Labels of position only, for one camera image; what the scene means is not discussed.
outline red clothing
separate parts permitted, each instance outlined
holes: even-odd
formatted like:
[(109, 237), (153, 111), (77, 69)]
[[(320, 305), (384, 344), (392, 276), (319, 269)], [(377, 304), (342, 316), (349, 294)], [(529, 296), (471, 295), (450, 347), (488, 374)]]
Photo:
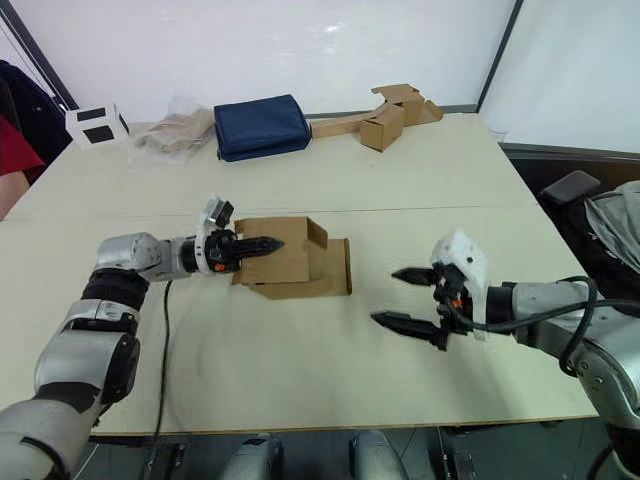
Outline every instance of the red clothing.
[(33, 183), (45, 168), (22, 134), (0, 115), (0, 176), (22, 171), (29, 183)]

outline small white cube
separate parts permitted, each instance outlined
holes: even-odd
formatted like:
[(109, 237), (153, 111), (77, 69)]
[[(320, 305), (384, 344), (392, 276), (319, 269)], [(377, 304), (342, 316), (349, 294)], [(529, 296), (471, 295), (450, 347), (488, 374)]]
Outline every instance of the small white cube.
[(129, 126), (115, 104), (68, 111), (65, 126), (82, 148), (117, 143), (129, 136)]

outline navy blue bag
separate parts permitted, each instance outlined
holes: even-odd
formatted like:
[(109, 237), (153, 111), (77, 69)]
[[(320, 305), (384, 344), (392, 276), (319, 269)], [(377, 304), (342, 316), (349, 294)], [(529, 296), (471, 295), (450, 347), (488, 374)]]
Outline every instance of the navy blue bag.
[(304, 149), (309, 125), (291, 95), (213, 108), (218, 157), (227, 162)]

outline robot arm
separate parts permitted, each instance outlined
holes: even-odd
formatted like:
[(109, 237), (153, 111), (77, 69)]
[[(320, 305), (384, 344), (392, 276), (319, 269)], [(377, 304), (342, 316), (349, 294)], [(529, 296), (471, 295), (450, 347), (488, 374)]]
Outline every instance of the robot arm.
[[(374, 313), (373, 319), (440, 350), (447, 349), (451, 333), (473, 331), (482, 339), (494, 332), (558, 358), (608, 424), (621, 469), (640, 475), (640, 304), (600, 296), (589, 302), (589, 288), (576, 283), (579, 277), (489, 286), (486, 258), (462, 230), (438, 242), (431, 262), (432, 268), (405, 268), (393, 276), (435, 286), (440, 327), (396, 312)], [(591, 307), (594, 315), (585, 323), (583, 315)]]
[(136, 331), (150, 282), (232, 272), (243, 258), (283, 244), (238, 240), (225, 230), (233, 207), (212, 199), (191, 238), (138, 233), (105, 240), (80, 300), (42, 352), (36, 395), (0, 412), (1, 478), (68, 478), (99, 416), (133, 387)]

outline white tabletop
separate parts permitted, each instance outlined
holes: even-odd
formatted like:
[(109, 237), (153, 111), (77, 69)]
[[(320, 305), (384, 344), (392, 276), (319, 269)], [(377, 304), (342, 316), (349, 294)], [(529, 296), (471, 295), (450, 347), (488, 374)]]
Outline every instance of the white tabletop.
[[(382, 155), (349, 136), (237, 164), (214, 160), (214, 151), (208, 146), (184, 168), (130, 169), (116, 148), (81, 153), (70, 146), (0, 223), (0, 408), (33, 395), (37, 358), (79, 298), (99, 243), (139, 231), (157, 238), (192, 234), (216, 191), (236, 205), (235, 218), (304, 212), (330, 237), (348, 237), (353, 295), (270, 301), (231, 287), (228, 276), (175, 282), (163, 431), (595, 413), (555, 359), (510, 337), (479, 342), (456, 336), (442, 353), (369, 318), (392, 309), (435, 319), (430, 290), (389, 274), (427, 265), (435, 241), (454, 226), (483, 248), (495, 283), (582, 272), (477, 116), (449, 115), (406, 129)], [(142, 309), (133, 392), (104, 416), (98, 434), (153, 430), (162, 289), (152, 285)]]
[(119, 146), (72, 144), (8, 219), (189, 215), (211, 192), (238, 213), (533, 205), (535, 199), (477, 115), (406, 128), (379, 153), (357, 134), (227, 163), (211, 141), (185, 167), (129, 167)]

